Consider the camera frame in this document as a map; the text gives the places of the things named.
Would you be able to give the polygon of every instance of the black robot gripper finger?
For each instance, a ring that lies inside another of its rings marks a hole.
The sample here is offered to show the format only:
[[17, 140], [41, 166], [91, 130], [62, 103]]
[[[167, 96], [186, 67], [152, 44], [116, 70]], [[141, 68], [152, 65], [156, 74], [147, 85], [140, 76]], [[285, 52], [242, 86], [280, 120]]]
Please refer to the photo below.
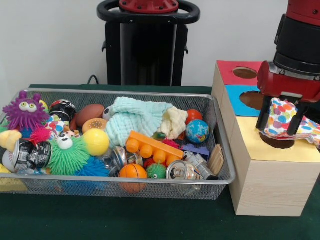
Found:
[[264, 96], [263, 97], [263, 104], [262, 104], [262, 109], [260, 111], [259, 114], [259, 118], [258, 121], [256, 122], [256, 129], [259, 129], [260, 131], [265, 130], [267, 123], [268, 123], [268, 119], [269, 119], [269, 115], [270, 115], [270, 106], [271, 106], [271, 100], [273, 97], [271, 96]]
[[298, 108], [298, 111], [297, 111], [296, 115], [293, 116], [293, 118], [290, 122], [290, 125], [288, 127], [288, 130], [286, 131], [286, 133], [289, 136], [293, 136], [293, 135], [297, 134], [299, 126], [302, 122], [302, 119], [305, 116], [306, 112], [308, 111], [309, 104], [301, 102], [296, 107]]

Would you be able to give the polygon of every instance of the yellow ball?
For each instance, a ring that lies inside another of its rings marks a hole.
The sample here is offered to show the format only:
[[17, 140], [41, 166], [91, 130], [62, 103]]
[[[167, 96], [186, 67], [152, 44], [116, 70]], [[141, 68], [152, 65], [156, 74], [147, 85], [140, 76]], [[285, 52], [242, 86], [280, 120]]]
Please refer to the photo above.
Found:
[[87, 145], [87, 150], [92, 156], [101, 156], [109, 148], [109, 137], [104, 131], [92, 128], [83, 134], [83, 140]]
[[44, 107], [44, 110], [46, 110], [47, 112], [49, 111], [49, 107], [44, 101], [40, 100], [39, 103], [42, 104], [42, 106]]

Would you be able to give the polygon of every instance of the white wall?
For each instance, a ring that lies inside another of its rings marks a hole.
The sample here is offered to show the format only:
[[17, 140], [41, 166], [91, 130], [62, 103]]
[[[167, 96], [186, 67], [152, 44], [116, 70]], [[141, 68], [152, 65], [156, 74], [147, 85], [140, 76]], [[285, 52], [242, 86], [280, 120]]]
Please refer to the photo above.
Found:
[[[107, 83], [102, 0], [0, 0], [0, 107], [30, 84]], [[191, 0], [182, 85], [211, 86], [216, 60], [271, 60], [287, 0]]]

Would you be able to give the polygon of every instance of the wooden box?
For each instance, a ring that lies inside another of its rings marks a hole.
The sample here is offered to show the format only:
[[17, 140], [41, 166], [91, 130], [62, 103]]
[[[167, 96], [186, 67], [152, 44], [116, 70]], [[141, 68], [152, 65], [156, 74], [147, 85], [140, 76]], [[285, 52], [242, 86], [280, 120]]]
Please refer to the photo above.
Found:
[[241, 91], [258, 91], [260, 65], [218, 61], [215, 68], [212, 95], [220, 106], [236, 168], [229, 187], [234, 210], [246, 216], [299, 217], [319, 176], [320, 154], [304, 139], [287, 149], [261, 139], [256, 129], [259, 111], [238, 100]]

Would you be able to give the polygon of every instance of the white cloth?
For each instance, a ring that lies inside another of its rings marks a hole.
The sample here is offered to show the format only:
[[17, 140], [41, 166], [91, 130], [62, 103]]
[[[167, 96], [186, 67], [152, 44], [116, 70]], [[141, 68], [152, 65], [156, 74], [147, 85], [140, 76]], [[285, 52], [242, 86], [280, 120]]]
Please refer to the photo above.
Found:
[[169, 140], [177, 139], [186, 130], [187, 118], [186, 111], [171, 107], [164, 113], [158, 132], [164, 133]]

